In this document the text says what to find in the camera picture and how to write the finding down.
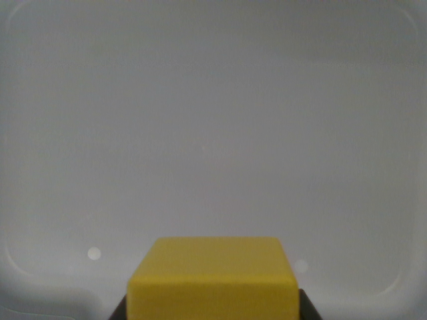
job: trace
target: yellow block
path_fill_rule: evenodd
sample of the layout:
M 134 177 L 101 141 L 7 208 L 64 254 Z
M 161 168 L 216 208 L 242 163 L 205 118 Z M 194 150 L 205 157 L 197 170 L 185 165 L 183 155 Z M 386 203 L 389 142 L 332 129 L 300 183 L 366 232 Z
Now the yellow block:
M 298 317 L 298 284 L 276 238 L 161 238 L 127 286 L 128 320 Z

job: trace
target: white surface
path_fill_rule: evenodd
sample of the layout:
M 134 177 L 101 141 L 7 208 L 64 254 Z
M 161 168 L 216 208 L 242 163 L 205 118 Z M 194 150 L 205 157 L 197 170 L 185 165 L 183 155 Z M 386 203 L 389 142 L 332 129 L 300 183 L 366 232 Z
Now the white surface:
M 106 319 L 166 235 L 279 237 L 326 319 L 427 310 L 424 3 L 2 8 L 6 317 Z

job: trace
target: dark base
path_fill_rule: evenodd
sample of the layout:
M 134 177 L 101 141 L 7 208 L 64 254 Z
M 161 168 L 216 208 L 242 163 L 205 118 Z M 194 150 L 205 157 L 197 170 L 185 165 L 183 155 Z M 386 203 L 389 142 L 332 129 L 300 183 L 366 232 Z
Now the dark base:
M 121 300 L 109 320 L 126 320 L 126 296 Z M 322 320 L 303 289 L 300 289 L 300 320 Z

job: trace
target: block top face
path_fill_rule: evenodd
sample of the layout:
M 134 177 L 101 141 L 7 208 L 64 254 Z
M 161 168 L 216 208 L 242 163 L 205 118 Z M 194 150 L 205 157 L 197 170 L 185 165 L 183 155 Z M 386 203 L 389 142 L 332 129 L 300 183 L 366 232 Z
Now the block top face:
M 295 282 L 279 240 L 272 237 L 158 239 L 131 281 Z

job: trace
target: block front face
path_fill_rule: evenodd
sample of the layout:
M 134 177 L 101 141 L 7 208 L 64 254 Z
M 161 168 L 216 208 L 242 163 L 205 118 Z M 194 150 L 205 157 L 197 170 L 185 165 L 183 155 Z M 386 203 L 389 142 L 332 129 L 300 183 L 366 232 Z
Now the block front face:
M 130 320 L 298 318 L 298 284 L 274 238 L 163 238 L 129 281 Z

